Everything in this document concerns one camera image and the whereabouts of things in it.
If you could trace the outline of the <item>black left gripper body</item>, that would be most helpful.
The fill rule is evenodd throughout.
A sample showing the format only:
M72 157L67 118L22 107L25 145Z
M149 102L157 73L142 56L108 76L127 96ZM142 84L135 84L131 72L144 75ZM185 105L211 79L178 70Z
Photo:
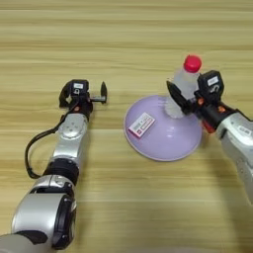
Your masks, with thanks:
M69 105L70 114L82 114L86 119L90 118L91 113L93 112L93 104L100 102L100 97L88 97L75 95L71 97L71 102Z

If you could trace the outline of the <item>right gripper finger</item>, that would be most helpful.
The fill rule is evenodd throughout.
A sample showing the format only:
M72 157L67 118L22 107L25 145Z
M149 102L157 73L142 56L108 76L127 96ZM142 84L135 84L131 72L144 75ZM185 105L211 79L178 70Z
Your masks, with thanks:
M165 111L168 115L188 115L191 112L189 100L192 96L192 85L188 82L175 84L167 81L170 97L167 100Z

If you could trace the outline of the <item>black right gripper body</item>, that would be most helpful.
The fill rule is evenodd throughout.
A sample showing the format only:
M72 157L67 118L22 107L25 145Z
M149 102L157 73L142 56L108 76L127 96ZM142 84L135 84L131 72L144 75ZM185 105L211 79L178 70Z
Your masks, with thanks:
M215 132L222 121L236 113L235 109L225 105L218 96L203 95L200 91L194 95L195 97L189 100L190 114L196 115L208 132Z

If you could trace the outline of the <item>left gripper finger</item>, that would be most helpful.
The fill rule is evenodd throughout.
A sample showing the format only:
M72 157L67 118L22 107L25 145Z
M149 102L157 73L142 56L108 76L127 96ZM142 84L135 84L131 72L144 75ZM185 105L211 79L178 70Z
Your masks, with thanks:
M103 81L101 84L101 103L106 104L107 98L108 98L108 90L107 90L106 83Z
M71 90L72 90L72 82L67 82L62 88L59 95L59 107L60 108L69 108L71 102L67 101L67 99L71 99Z

